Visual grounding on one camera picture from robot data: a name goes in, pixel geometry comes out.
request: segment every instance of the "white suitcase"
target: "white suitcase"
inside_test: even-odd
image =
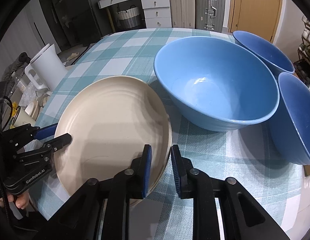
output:
[[[195,29],[195,0],[170,0],[172,27]]]

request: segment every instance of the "cable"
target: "cable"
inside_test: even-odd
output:
[[[9,211],[8,211],[8,208],[10,208],[9,207],[9,202],[8,202],[8,197],[7,197],[6,191],[4,190],[4,185],[3,185],[1,177],[0,177],[0,194],[2,195],[2,201],[4,203],[4,210],[5,210],[5,213],[6,213],[6,217],[7,217],[8,223],[11,226],[11,220],[10,220]]]
[[[4,98],[10,103],[10,115],[9,115],[9,118],[7,120],[7,122],[5,123],[5,125],[2,127],[2,131],[6,128],[6,126],[8,125],[10,119],[11,119],[11,115],[13,114],[13,104],[11,102],[11,100],[7,97],[7,96],[4,96]]]
[[[25,231],[32,231],[32,232],[38,232],[38,230],[35,230],[35,229],[28,229],[28,228],[22,228],[22,227],[18,227],[18,226],[15,226],[15,228],[18,228],[18,229],[21,229],[21,230],[25,230]]]

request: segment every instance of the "white electric kettle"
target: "white electric kettle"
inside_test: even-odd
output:
[[[42,84],[39,84],[29,72],[34,70]],[[67,69],[56,54],[55,45],[47,44],[31,60],[25,68],[25,74],[38,89],[48,88],[54,91],[66,75]]]

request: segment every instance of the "blue and white tablecloth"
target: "blue and white tablecloth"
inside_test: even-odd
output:
[[[191,159],[194,167],[211,177],[235,177],[284,231],[289,230],[299,208],[302,166],[281,158],[267,124],[229,132],[199,128],[181,116],[157,81],[153,70],[156,53],[168,42],[187,36],[212,36],[234,42],[233,37],[226,34],[175,28],[134,30],[105,37],[68,71],[36,125],[44,127],[58,122],[74,96],[101,78],[112,75],[140,78],[164,102],[171,120],[173,143],[178,143],[182,156]],[[30,195],[47,219],[69,198],[56,172],[31,187]],[[192,213],[192,200],[177,197],[169,160],[155,190],[131,211],[131,239],[192,239]]]

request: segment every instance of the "large blue bowl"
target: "large blue bowl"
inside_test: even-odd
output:
[[[277,79],[281,72],[294,73],[294,66],[289,58],[276,46],[253,33],[233,32],[235,43],[257,55]]]
[[[159,50],[155,74],[192,123],[227,131],[269,119],[279,103],[276,80],[247,49],[211,37],[187,37]]]
[[[280,104],[269,120],[273,142],[289,162],[310,164],[310,91],[288,73],[279,75],[278,85]]]

